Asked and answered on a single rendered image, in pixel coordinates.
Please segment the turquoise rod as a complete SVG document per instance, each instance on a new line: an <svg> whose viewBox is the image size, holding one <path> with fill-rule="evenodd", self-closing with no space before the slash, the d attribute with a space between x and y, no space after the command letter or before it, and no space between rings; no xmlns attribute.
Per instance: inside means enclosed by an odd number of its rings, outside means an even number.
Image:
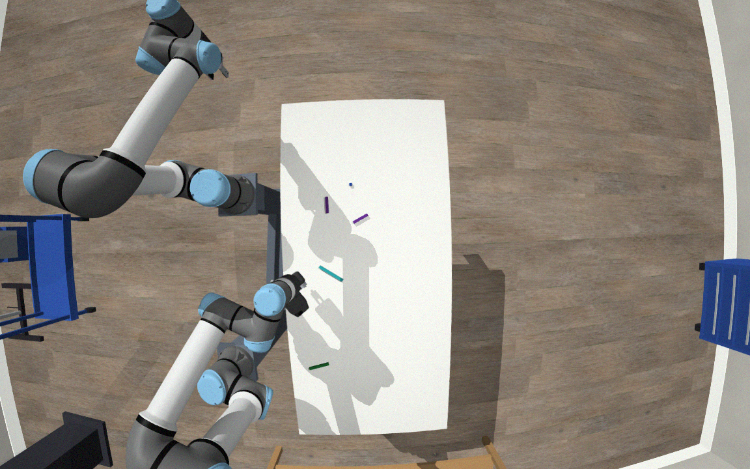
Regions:
<svg viewBox="0 0 750 469"><path fill-rule="evenodd" d="M333 272L329 271L328 269L325 269L322 265L319 266L319 269L321 269L323 271L326 271L326 273L331 274L331 276L333 276L334 278L336 278L338 280L341 280L341 281L344 280L341 277L337 276L337 274L334 274Z"/></svg>

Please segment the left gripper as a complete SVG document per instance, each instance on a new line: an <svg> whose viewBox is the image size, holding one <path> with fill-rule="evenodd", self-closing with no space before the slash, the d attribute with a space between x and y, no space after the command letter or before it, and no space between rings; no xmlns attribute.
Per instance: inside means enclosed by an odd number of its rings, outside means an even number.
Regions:
<svg viewBox="0 0 750 469"><path fill-rule="evenodd" d="M194 29L191 31L191 35L187 36L187 38L192 40L204 40L205 42L211 42L204 34L204 32L199 29L199 26L197 26L196 23L194 23ZM226 78L229 77L229 72L227 72L227 69L225 68L225 66L223 66L223 56L221 56L221 63L218 69ZM214 80L214 74L206 74L206 76L208 76L211 80Z"/></svg>

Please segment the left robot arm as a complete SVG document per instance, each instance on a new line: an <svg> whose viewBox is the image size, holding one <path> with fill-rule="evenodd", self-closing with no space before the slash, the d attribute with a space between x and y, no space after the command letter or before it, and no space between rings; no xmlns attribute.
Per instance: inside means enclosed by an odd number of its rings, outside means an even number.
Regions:
<svg viewBox="0 0 750 469"><path fill-rule="evenodd" d="M254 200L246 177L178 160L145 165L191 88L221 63L216 44L187 39L194 21L177 0L148 0L146 11L151 20L136 63L159 77L112 147L100 156L36 152L23 170L25 189L40 202L83 218L108 216L132 195L186 198L229 214L246 212Z"/></svg>

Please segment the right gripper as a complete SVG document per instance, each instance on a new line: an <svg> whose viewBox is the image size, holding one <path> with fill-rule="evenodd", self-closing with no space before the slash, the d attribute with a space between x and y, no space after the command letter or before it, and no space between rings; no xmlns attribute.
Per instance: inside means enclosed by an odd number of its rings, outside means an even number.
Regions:
<svg viewBox="0 0 750 469"><path fill-rule="evenodd" d="M283 280L290 286L292 297L290 303L288 303L285 308L295 317L300 317L301 314L309 309L309 303L307 303L307 300L299 291L307 285L305 278L303 278L303 274L296 271L293 274L284 274L281 278L276 280Z"/></svg>

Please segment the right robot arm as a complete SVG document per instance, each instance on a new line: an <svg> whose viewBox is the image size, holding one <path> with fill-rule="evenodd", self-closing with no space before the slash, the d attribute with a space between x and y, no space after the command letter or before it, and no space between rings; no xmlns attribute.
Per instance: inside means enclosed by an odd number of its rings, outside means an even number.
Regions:
<svg viewBox="0 0 750 469"><path fill-rule="evenodd" d="M216 363L204 370L227 330L244 337L248 350L267 352L291 297L286 282L273 280L255 294L254 311L214 292L202 298L199 324L148 409L134 421L127 441L127 469L232 469L233 449L250 423L266 417L273 389L248 379L253 360L237 345L223 349ZM203 438L185 446L173 438L196 385L205 403L229 407Z"/></svg>

